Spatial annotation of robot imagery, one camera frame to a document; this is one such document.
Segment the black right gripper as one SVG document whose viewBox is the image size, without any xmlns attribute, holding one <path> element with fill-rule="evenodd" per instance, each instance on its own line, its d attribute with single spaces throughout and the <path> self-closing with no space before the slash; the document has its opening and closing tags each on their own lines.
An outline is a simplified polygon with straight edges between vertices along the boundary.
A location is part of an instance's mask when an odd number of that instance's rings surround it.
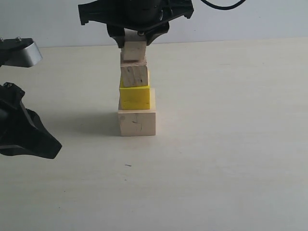
<svg viewBox="0 0 308 231">
<path fill-rule="evenodd" d="M 191 18 L 194 11 L 190 0 L 96 0 L 78 5 L 82 25 L 90 21 L 107 25 L 107 33 L 118 48 L 125 44 L 125 30 L 143 33 L 141 40 L 149 46 L 169 31 L 169 21 Z"/>
</svg>

